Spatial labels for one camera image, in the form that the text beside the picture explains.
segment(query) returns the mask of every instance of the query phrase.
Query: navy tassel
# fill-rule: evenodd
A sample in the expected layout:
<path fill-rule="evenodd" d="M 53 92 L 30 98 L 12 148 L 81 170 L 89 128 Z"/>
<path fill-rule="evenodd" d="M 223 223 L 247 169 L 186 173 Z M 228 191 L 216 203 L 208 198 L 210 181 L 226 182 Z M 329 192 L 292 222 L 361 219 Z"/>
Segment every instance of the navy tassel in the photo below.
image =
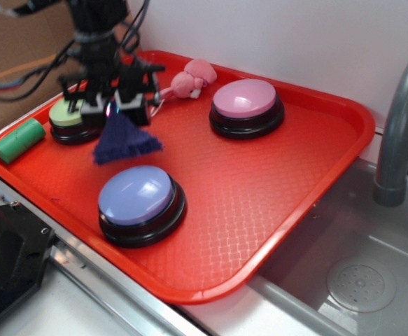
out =
<path fill-rule="evenodd" d="M 160 151 L 162 143 L 155 136 L 139 129 L 127 116 L 111 111 L 94 149 L 94 162 L 102 165 L 123 158 Z"/>

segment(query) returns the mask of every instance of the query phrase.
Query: textured tray surface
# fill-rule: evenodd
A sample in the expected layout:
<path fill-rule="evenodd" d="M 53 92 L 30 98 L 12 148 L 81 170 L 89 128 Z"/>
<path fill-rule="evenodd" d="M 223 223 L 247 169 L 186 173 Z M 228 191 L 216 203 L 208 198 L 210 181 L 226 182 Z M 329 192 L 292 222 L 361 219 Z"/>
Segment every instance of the textured tray surface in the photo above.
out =
<path fill-rule="evenodd" d="M 162 88 L 189 59 L 165 52 L 141 56 L 167 66 Z M 254 140 L 215 135 L 209 124 L 218 88 L 241 78 L 259 78 L 215 66 L 216 83 L 194 99 L 170 99 L 148 132 L 162 152 L 98 167 L 97 141 L 63 146 L 53 141 L 48 111 L 32 114 L 47 136 L 0 176 L 94 250 L 167 302 L 206 302 L 242 285 L 313 203 L 356 159 L 374 134 L 361 105 L 328 94 L 267 80 L 285 105 L 285 120 Z M 98 195 L 118 172 L 154 165 L 183 187 L 188 212 L 168 238 L 138 249 L 109 244 L 99 228 Z"/>

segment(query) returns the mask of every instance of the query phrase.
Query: stuffed animal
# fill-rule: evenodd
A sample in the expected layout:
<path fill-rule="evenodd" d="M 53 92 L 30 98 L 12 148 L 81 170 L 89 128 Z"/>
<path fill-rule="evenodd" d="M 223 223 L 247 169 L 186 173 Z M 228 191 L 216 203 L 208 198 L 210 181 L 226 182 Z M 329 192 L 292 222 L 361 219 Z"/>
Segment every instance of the stuffed animal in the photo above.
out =
<path fill-rule="evenodd" d="M 217 79 L 216 71 L 204 59 L 189 61 L 183 71 L 171 81 L 171 87 L 160 91 L 161 99 L 176 96 L 178 98 L 199 98 L 202 88 Z"/>

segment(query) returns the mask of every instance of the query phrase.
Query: sink drain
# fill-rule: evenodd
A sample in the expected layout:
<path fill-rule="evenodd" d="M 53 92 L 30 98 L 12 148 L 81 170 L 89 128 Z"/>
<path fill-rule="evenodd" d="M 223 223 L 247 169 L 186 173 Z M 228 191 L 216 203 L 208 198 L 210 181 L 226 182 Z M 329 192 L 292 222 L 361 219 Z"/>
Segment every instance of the sink drain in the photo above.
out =
<path fill-rule="evenodd" d="M 328 272 L 327 285 L 341 306 L 361 313 L 383 309 L 396 293 L 393 275 L 366 257 L 343 259 L 334 264 Z"/>

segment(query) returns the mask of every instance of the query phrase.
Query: metal sink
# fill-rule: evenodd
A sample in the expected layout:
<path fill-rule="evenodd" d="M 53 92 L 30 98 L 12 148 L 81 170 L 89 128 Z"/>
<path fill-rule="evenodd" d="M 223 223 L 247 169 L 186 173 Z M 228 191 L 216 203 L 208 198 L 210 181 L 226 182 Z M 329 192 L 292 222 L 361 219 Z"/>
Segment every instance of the metal sink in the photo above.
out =
<path fill-rule="evenodd" d="M 354 335 L 408 335 L 408 188 L 379 206 L 374 171 L 356 160 L 257 275 Z"/>

